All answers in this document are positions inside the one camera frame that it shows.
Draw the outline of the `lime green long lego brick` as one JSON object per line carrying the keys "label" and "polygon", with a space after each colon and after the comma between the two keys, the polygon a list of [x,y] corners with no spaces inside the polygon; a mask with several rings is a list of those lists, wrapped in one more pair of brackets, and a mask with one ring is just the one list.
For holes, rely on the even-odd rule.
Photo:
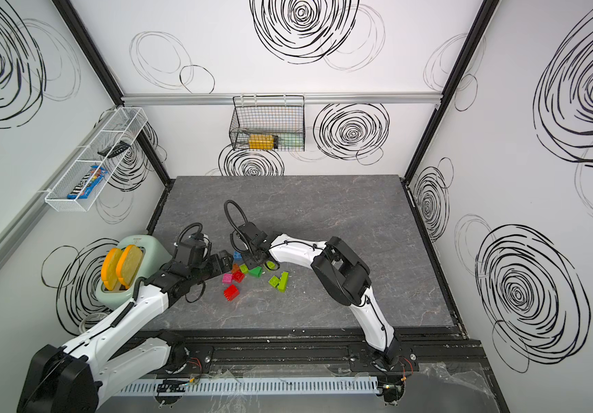
{"label": "lime green long lego brick", "polygon": [[281,293],[285,293],[289,281],[289,272],[282,272],[279,277],[273,276],[269,280],[269,284]]}

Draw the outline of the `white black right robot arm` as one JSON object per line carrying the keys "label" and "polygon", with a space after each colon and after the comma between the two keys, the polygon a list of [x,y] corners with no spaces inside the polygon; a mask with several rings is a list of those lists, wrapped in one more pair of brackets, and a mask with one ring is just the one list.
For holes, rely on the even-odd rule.
{"label": "white black right robot arm", "polygon": [[346,242],[339,237],[315,242],[267,233],[247,219],[237,202],[227,200],[223,209],[233,228],[230,243],[244,260],[259,266],[289,263],[313,270],[328,295],[351,310],[373,351],[373,366],[384,373],[392,369],[401,341],[377,303],[370,267]]}

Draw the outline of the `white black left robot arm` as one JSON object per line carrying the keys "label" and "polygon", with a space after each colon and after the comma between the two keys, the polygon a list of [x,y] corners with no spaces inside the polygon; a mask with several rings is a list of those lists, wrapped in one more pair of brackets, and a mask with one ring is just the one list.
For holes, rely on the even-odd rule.
{"label": "white black left robot arm", "polygon": [[19,412],[94,412],[141,376],[170,360],[187,363],[182,341],[161,332],[123,354],[119,349],[147,323],[188,294],[192,287],[233,268],[227,251],[214,253],[200,223],[181,232],[172,257],[150,277],[135,282],[131,297],[87,332],[60,347],[47,344],[31,359]]}

